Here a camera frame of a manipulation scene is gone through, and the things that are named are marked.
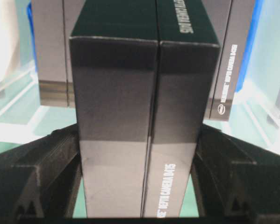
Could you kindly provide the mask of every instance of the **black box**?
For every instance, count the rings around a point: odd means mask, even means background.
[[[89,217],[140,217],[158,33],[153,0],[87,0],[70,38]]]
[[[255,0],[203,0],[203,3],[222,45],[205,118],[227,121],[246,48]]]
[[[178,217],[219,44],[201,0],[157,0],[158,84],[144,217]]]

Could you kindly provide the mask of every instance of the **product box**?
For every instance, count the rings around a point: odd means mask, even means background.
[[[42,105],[75,107],[69,36],[86,0],[32,0]]]
[[[246,48],[255,0],[203,0],[222,42],[222,54],[209,95],[206,119],[228,120]]]
[[[32,0],[42,105],[67,106],[63,0]]]
[[[202,3],[207,11],[211,24],[213,25],[213,28],[215,30],[215,34],[218,38],[220,46],[224,45],[231,2],[232,0],[216,0],[216,1],[202,0]],[[210,119],[211,106],[213,103],[213,96],[215,93],[215,86],[216,86],[218,71],[220,67],[221,56],[222,56],[222,48],[220,50],[219,59],[217,62],[217,66],[215,68],[213,83],[209,91],[209,98],[208,98],[207,107],[204,115],[205,119]]]
[[[87,0],[70,37],[89,217],[140,217],[155,91],[151,0]]]
[[[157,0],[158,84],[144,217],[178,217],[220,47],[201,0]]]
[[[67,68],[67,90],[68,105],[75,107],[74,91],[72,81],[72,70],[69,49],[69,37],[74,25],[78,20],[79,14],[86,0],[63,0],[64,2],[64,24],[65,24],[65,51],[66,51],[66,68]]]

